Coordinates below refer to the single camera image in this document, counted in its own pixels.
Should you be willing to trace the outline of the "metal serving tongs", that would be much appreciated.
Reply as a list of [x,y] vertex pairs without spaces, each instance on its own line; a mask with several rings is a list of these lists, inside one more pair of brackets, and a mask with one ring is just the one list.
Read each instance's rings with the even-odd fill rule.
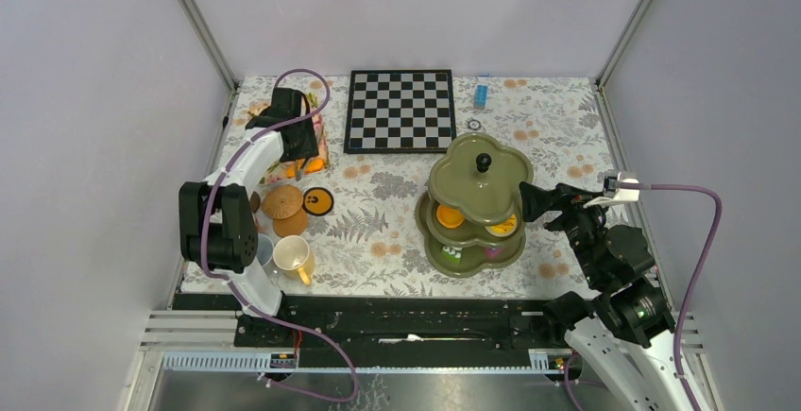
[[295,180],[300,181],[303,177],[305,168],[307,166],[309,159],[299,160],[295,166]]

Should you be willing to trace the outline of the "yellow fruit tart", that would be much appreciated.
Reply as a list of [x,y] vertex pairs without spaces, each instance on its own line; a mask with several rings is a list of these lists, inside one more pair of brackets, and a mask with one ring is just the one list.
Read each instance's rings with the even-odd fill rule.
[[492,234],[493,236],[505,238],[511,236],[516,231],[518,225],[519,223],[517,216],[515,214],[512,214],[508,219],[506,219],[502,223],[492,226],[487,226],[486,231]]

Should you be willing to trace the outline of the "green three-tier serving stand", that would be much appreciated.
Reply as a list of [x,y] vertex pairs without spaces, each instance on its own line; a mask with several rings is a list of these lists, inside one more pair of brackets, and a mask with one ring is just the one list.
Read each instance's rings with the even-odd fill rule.
[[[481,132],[456,137],[432,166],[427,189],[415,209],[425,256],[432,266],[447,276],[468,278],[486,269],[514,264],[526,246],[519,184],[530,183],[533,178],[530,160],[514,147]],[[438,204],[460,211],[466,221],[453,230],[442,227],[435,218]],[[486,231],[487,226],[502,223],[512,214],[519,225],[511,236],[500,238]],[[443,257],[443,246],[463,250],[459,265]],[[490,261],[483,248],[504,251]]]

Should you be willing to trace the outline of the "kiwi purple cake slice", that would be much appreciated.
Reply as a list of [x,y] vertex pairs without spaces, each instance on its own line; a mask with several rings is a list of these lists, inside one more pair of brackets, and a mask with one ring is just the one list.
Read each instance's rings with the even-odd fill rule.
[[494,261],[503,253],[504,248],[483,248],[483,251],[488,260]]

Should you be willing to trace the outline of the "orange round bun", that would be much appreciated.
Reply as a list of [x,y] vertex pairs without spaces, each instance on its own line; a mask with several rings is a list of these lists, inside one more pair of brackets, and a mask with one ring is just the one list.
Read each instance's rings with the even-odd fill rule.
[[442,227],[449,230],[460,227],[466,221],[466,218],[460,211],[444,204],[437,205],[435,218]]

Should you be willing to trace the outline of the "green kiwi cake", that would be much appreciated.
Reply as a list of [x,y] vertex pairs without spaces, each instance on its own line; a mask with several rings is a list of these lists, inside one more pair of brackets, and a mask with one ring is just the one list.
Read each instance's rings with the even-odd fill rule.
[[443,257],[454,265],[459,265],[461,263],[462,251],[461,248],[450,246],[443,246],[441,249]]

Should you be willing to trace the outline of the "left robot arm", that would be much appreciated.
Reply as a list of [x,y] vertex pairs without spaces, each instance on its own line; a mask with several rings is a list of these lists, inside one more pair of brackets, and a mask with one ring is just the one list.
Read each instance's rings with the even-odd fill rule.
[[294,323],[279,311],[283,293],[259,260],[264,247],[250,201],[271,167],[318,155],[315,114],[302,91],[277,88],[230,158],[206,179],[179,188],[181,255],[227,285],[242,311],[259,317],[257,334],[272,346],[290,339]]

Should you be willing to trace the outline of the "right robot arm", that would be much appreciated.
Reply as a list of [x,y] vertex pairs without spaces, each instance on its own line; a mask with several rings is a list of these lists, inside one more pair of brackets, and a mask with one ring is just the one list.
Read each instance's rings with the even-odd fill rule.
[[622,174],[606,178],[601,192],[520,184],[523,220],[555,212],[545,229],[567,236],[588,287],[598,294],[585,300],[567,292],[551,300],[541,331],[551,345],[568,345],[573,358],[590,363],[630,410],[711,410],[682,353],[688,306],[672,314],[661,289],[646,278],[656,260],[642,229],[605,224],[609,207],[637,202],[647,187]]

